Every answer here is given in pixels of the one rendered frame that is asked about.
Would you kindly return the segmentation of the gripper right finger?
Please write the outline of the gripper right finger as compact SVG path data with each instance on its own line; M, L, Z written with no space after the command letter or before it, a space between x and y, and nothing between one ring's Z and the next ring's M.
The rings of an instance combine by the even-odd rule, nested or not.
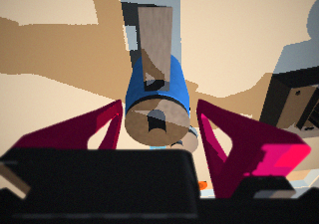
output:
M286 177L311 151L296 133L202 99L197 102L196 115L215 198L230 198L245 177ZM228 156L209 120L230 137L232 148Z

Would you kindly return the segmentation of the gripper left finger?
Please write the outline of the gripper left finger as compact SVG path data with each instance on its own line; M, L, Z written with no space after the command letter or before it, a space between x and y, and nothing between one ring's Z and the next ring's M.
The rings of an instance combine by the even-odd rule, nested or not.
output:
M123 112L122 100L116 100L97 110L24 134L10 148L55 147L56 149L88 149L89 139L111 120L106 135L98 149L116 149Z

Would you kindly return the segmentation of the dark grey round disk with central stud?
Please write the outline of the dark grey round disk with central stud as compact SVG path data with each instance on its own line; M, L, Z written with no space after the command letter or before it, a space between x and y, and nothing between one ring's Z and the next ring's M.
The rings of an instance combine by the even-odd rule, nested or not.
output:
M185 149L190 153L194 153L198 148L198 138L197 135L192 131L188 130L187 134L180 141L167 145L165 148L156 149Z

